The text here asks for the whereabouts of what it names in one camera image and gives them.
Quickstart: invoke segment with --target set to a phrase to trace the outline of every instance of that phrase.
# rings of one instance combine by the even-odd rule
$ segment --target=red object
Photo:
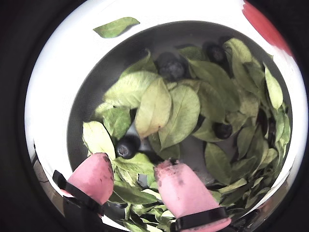
[[[274,25],[254,6],[244,1],[243,14],[251,25],[260,33],[260,35],[271,45],[284,50],[288,55],[293,56],[288,44],[274,27]]]

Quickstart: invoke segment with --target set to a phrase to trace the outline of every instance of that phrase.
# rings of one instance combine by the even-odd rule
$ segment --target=dark background
[[[0,0],[0,231],[62,232],[70,226],[53,207],[31,168],[23,110],[27,84],[42,47],[83,0]],[[307,0],[250,0],[292,47],[308,91]],[[284,203],[262,231],[308,232],[308,150]]]

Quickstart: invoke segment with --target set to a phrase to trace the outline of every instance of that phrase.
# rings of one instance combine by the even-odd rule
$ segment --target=blueberry
[[[231,136],[233,128],[230,124],[214,123],[212,126],[214,134],[219,139],[227,139]]]
[[[123,137],[117,144],[116,152],[120,157],[128,160],[135,156],[138,149],[139,146],[134,139]]]
[[[127,203],[125,203],[125,204],[114,203],[114,205],[115,205],[117,208],[120,208],[120,209],[124,209],[124,208],[127,207]]]
[[[268,129],[268,120],[264,110],[260,109],[259,113],[257,114],[256,123],[261,125],[262,133],[265,136]]]
[[[176,59],[169,60],[159,69],[159,74],[169,81],[179,81],[184,78],[184,66]]]
[[[276,120],[273,116],[270,117],[268,124],[269,124],[269,126],[268,126],[268,144],[269,144],[269,147],[275,147],[275,143],[276,143]]]
[[[227,61],[225,51],[219,45],[209,45],[206,49],[206,53],[211,62],[223,64]]]

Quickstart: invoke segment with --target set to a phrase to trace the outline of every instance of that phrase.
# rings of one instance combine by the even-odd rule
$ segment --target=green leaf
[[[263,178],[264,178],[264,177],[262,176],[262,177],[256,179],[255,182],[254,182],[254,184],[253,184],[253,186],[252,186],[252,188],[254,188],[254,187],[257,186],[258,184],[260,184],[261,181],[263,180]]]
[[[171,96],[163,79],[154,80],[143,94],[135,117],[135,128],[141,139],[165,127],[171,105]]]
[[[268,67],[265,64],[264,66],[265,66],[266,84],[271,104],[275,109],[279,109],[279,107],[282,105],[283,102],[283,93],[280,84],[276,80],[276,78],[270,73]]]
[[[134,225],[133,223],[123,222],[124,227],[132,232],[147,232],[143,227]]]
[[[141,192],[139,188],[131,187],[122,181],[114,181],[114,192],[122,200],[131,204],[150,204],[157,202],[155,196]]]
[[[233,83],[237,87],[240,98],[239,111],[248,117],[254,117],[256,119],[259,112],[259,99],[254,94],[241,87],[237,80],[233,79]]]
[[[239,159],[243,158],[247,154],[254,133],[255,127],[245,127],[240,131],[237,137]]]
[[[278,152],[275,149],[269,149],[266,158],[260,164],[258,169],[266,168],[277,156]]]
[[[231,194],[228,194],[227,197],[224,198],[224,200],[222,201],[222,203],[220,205],[221,206],[228,206],[230,204],[235,203],[240,198],[242,198],[243,194],[246,191],[248,191],[252,187],[252,185],[253,185],[253,183],[248,183],[248,184],[238,188],[237,190],[235,190]]]
[[[185,48],[178,49],[178,52],[180,53],[180,55],[182,55],[184,58],[187,59],[200,60],[200,61],[208,60],[201,47],[188,46]]]
[[[219,93],[206,82],[202,82],[198,91],[201,103],[200,114],[214,122],[223,123],[225,120],[225,109]]]
[[[283,144],[286,145],[290,141],[291,127],[290,127],[290,119],[287,116],[287,114],[283,115],[283,119],[284,119],[284,130],[283,130],[281,139],[283,139],[283,141],[284,141]]]
[[[94,28],[93,30],[102,38],[114,38],[124,32],[127,27],[140,24],[140,22],[132,17],[124,17],[117,19],[108,24]]]
[[[248,92],[257,94],[258,88],[243,65],[252,61],[248,47],[242,41],[233,38],[225,42],[224,48],[232,51],[232,70],[239,84]]]
[[[175,216],[169,211],[169,210],[167,210],[167,211],[164,211],[163,212],[163,214],[161,215],[161,217],[163,218],[163,217],[169,217],[169,218],[174,218]]]
[[[142,204],[134,204],[132,205],[131,210],[140,217],[141,215],[146,214],[147,212],[152,210],[153,208],[154,206],[144,207]]]
[[[104,152],[111,160],[115,159],[115,149],[110,135],[101,123],[96,121],[84,122],[83,140],[91,153]]]
[[[158,74],[148,71],[130,73],[107,90],[103,99],[116,107],[137,108],[148,86],[158,77]]]
[[[259,195],[267,193],[269,190],[270,190],[270,188],[264,188],[264,189],[260,190],[254,197],[252,197],[252,198],[249,197],[247,199],[247,203],[246,203],[245,208],[246,209],[250,208],[254,204],[254,202],[256,202]]]
[[[207,61],[189,60],[197,76],[208,82],[220,95],[225,110],[234,112],[240,108],[237,89],[224,69]]]
[[[117,167],[131,173],[152,174],[154,172],[154,165],[143,153],[137,153],[133,158],[127,160],[118,157],[113,162]]]
[[[128,108],[109,109],[103,113],[103,123],[108,133],[117,140],[121,139],[131,125]]]
[[[172,112],[168,123],[159,130],[161,149],[185,139],[195,128],[200,112],[197,94],[188,86],[177,86],[170,91]]]
[[[117,168],[117,171],[119,173],[120,178],[128,183],[132,187],[139,187],[138,185],[138,178],[139,174],[134,172],[128,172],[126,170],[123,170],[121,168]]]
[[[195,93],[198,93],[201,83],[202,82],[200,80],[192,79],[183,79],[178,82],[179,85],[190,86],[195,91]]]
[[[207,170],[219,182],[229,185],[231,181],[231,165],[223,150],[215,144],[207,143],[205,149]]]
[[[175,144],[161,151],[161,143],[158,133],[154,133],[148,136],[149,142],[153,150],[164,160],[169,158],[179,159],[180,157],[180,146]]]
[[[117,204],[125,204],[126,202],[122,200],[114,191],[112,192],[110,198],[108,199],[109,202],[117,203]]]
[[[136,71],[150,71],[150,72],[153,72],[153,73],[157,73],[156,66],[155,66],[153,60],[151,59],[150,50],[147,49],[146,51],[147,51],[148,55],[145,56],[144,58],[140,59],[136,63],[132,64],[126,70],[124,70],[122,72],[122,74],[120,75],[119,79],[130,74],[130,73],[134,73]]]
[[[276,142],[278,142],[283,135],[285,126],[284,112],[281,109],[278,111],[278,114],[275,116],[275,119],[276,119]]]
[[[103,102],[102,104],[100,104],[92,113],[91,115],[91,120],[93,121],[99,121],[99,122],[103,122],[104,119],[104,113],[107,110],[113,109],[113,106],[107,102]]]
[[[194,132],[192,135],[200,140],[206,141],[206,142],[218,142],[221,141],[221,139],[218,139],[215,135],[213,129],[213,122],[211,122],[209,119],[204,119],[201,127]]]
[[[209,192],[212,194],[212,197],[216,200],[216,202],[219,203],[221,196],[222,196],[222,193],[217,192],[217,191],[210,191],[210,190],[209,190]]]
[[[250,173],[256,164],[257,157],[243,159],[232,164],[232,181],[240,180]]]
[[[160,193],[157,193],[151,189],[144,189],[142,192],[149,193],[151,195],[154,195],[158,200],[162,200]]]
[[[233,134],[241,129],[247,120],[247,116],[240,112],[232,112],[226,114],[226,120],[232,125]]]
[[[247,184],[247,181],[245,179],[240,179],[239,181],[236,181],[235,183],[226,186],[224,188],[219,189],[220,193],[228,193],[232,190],[238,189],[241,186],[244,186]]]

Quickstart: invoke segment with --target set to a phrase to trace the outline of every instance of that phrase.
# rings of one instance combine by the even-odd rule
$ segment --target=black band
[[[101,216],[104,215],[104,208],[102,205],[100,205],[98,202],[93,200],[91,197],[89,197],[87,194],[85,194],[80,189],[76,188],[74,185],[67,182],[64,176],[57,170],[54,171],[53,181],[57,184],[57,186],[60,189],[67,191],[77,200],[82,202],[87,208],[94,211],[95,213],[100,214]]]
[[[196,214],[190,214],[180,217],[170,226],[170,231],[181,231],[190,228],[207,225],[209,223],[228,218],[224,207],[219,207]]]

